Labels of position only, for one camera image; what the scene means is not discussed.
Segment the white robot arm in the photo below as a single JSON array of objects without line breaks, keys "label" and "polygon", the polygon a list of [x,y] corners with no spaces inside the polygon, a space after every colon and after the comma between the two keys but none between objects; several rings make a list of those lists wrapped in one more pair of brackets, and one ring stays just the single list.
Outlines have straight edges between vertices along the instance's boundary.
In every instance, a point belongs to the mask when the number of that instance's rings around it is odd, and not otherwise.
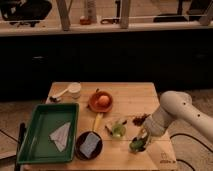
[{"label": "white robot arm", "polygon": [[188,93],[179,91],[166,91],[160,96],[158,108],[145,118],[137,138],[144,138],[148,145],[153,137],[162,137],[176,119],[191,124],[213,143],[213,117],[194,107]]}]

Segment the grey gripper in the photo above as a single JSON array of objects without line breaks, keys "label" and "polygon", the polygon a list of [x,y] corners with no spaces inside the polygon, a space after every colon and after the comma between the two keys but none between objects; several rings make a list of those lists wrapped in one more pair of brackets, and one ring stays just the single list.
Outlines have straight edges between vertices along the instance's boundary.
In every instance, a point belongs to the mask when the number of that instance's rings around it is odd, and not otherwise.
[{"label": "grey gripper", "polygon": [[153,122],[145,122],[144,128],[146,130],[141,129],[137,135],[137,139],[144,138],[147,132],[149,134],[149,137],[147,137],[145,145],[144,145],[144,147],[147,147],[149,143],[151,142],[151,139],[153,139],[156,136],[157,131],[156,131],[156,125]]}]

